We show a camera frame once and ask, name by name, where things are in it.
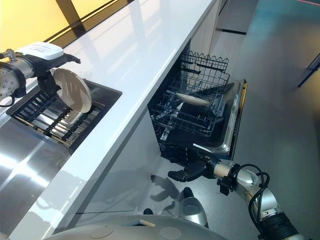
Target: cabinet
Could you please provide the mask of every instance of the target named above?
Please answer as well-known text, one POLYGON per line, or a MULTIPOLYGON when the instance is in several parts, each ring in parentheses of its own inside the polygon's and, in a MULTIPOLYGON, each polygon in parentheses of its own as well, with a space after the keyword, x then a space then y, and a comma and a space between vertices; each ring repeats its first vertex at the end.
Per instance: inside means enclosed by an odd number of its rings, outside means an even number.
POLYGON ((110 215, 132 214, 159 157, 159 145, 146 110, 92 199, 85 209, 78 211, 72 222, 79 226, 102 221, 110 215))
POLYGON ((207 16, 193 35, 190 50, 208 55, 213 52, 213 38, 218 22, 221 0, 217 0, 209 10, 207 16))
POLYGON ((245 35, 249 30, 257 5, 258 0, 223 0, 217 29, 245 35))

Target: stainless steel sink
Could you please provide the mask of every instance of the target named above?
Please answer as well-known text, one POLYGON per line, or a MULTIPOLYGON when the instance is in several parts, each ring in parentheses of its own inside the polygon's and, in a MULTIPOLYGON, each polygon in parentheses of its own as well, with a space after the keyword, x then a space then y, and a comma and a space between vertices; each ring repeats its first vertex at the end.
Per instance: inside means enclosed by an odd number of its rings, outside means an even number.
POLYGON ((8 115, 0 115, 0 232, 11 234, 122 94, 90 81, 86 83, 91 90, 93 107, 98 110, 84 115, 75 126, 59 128, 59 124, 63 124, 59 114, 68 112, 68 107, 56 96, 46 96, 50 104, 45 103, 47 99, 38 99, 38 105, 34 103, 39 94, 45 96, 38 86, 12 106, 6 112, 8 115), (39 124, 45 119, 47 125, 39 124))

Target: open dishwasher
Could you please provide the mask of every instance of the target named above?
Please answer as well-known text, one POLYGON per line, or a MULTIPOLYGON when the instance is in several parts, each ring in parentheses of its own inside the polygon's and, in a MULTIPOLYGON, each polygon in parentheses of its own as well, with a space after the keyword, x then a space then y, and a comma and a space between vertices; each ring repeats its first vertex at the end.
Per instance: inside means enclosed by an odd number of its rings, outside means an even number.
POLYGON ((161 154, 197 144, 233 160, 247 82, 229 60, 185 49, 148 104, 161 154))

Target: window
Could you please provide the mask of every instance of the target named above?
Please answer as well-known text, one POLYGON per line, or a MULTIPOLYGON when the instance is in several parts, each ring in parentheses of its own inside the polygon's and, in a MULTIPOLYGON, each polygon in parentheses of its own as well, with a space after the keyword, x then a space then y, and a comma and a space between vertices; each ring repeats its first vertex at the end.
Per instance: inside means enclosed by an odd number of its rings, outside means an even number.
POLYGON ((1 0, 0 51, 33 42, 62 48, 133 0, 1 0))

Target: wire rack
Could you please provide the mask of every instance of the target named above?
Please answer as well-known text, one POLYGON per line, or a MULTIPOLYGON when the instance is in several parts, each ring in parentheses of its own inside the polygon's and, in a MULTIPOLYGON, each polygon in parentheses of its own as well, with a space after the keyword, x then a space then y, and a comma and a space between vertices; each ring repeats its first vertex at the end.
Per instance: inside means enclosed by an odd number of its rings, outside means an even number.
POLYGON ((210 136, 214 129, 221 96, 230 75, 225 73, 229 60, 189 52, 180 56, 180 73, 170 82, 162 99, 151 110, 154 124, 166 130, 180 129, 210 136), (209 102, 197 106, 182 102, 176 93, 209 102))
POLYGON ((69 148, 88 134, 104 107, 102 103, 93 101, 89 112, 83 113, 74 124, 69 124, 65 118, 72 110, 57 94, 49 95, 40 90, 11 116, 69 148))

